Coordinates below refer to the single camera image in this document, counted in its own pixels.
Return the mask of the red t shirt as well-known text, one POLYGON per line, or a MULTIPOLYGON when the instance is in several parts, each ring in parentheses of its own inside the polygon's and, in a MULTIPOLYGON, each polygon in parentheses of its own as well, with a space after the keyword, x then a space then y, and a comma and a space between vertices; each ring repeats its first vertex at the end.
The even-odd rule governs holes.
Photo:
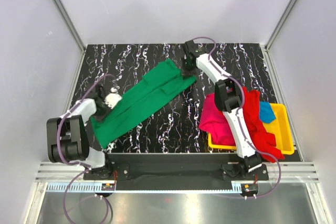
POLYGON ((243 106, 244 119, 255 148, 273 155, 277 160, 285 159, 282 152, 276 148, 275 135, 266 131, 259 117, 260 92, 257 90, 248 91, 246 87, 243 87, 243 92, 245 97, 243 106))

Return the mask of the magenta t shirt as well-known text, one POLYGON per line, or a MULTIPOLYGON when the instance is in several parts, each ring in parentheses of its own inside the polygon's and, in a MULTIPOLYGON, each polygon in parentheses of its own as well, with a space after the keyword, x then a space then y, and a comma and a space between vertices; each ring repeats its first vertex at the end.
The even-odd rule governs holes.
POLYGON ((215 93, 205 98, 199 129, 212 136, 214 145, 236 146, 228 121, 215 105, 215 93))

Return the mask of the green t shirt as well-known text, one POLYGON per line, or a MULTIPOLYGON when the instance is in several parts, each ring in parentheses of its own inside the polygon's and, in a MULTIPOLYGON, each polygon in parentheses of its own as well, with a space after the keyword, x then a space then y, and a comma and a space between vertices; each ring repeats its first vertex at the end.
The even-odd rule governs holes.
POLYGON ((129 132, 196 82, 185 77, 171 59, 160 62, 142 80, 122 95, 121 100, 99 122, 91 118, 96 139, 102 148, 129 132))

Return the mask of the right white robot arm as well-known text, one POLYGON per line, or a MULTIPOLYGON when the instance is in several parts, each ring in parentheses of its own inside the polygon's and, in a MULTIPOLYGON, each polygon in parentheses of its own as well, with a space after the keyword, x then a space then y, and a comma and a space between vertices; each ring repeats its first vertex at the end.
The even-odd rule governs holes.
POLYGON ((256 176, 262 161, 245 123, 243 113, 245 95, 240 83, 216 63, 210 52, 198 48, 193 40, 185 42, 182 48, 183 77, 190 77, 195 74, 196 69, 199 69, 210 78, 215 85, 215 105, 227 120, 233 134, 239 162, 236 165, 229 165, 224 172, 230 177, 239 175, 244 180, 252 179, 256 176))

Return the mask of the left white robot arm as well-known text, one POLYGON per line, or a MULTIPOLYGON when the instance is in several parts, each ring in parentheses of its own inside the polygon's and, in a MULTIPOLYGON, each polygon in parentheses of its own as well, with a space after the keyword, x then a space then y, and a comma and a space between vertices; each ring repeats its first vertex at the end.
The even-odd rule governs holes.
POLYGON ((117 175, 107 154, 90 147, 86 124, 90 118, 103 122, 121 101, 115 88, 106 93, 98 84, 65 114, 47 120, 47 152, 52 163, 80 165, 94 179, 107 180, 117 175))

